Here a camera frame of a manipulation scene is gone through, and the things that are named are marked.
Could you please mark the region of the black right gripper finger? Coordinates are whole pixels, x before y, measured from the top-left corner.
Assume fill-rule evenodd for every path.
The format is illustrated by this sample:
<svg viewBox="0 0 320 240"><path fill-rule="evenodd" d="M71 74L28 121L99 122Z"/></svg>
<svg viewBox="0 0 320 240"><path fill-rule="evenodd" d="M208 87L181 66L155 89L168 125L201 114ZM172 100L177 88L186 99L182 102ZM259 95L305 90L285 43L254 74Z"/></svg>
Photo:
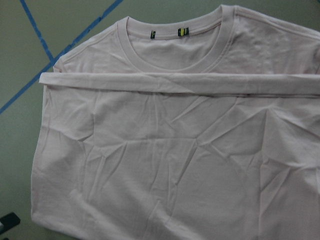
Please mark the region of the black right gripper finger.
<svg viewBox="0 0 320 240"><path fill-rule="evenodd" d="M0 218L0 233L3 234L13 227L19 225L21 219L14 213L10 212Z"/></svg>

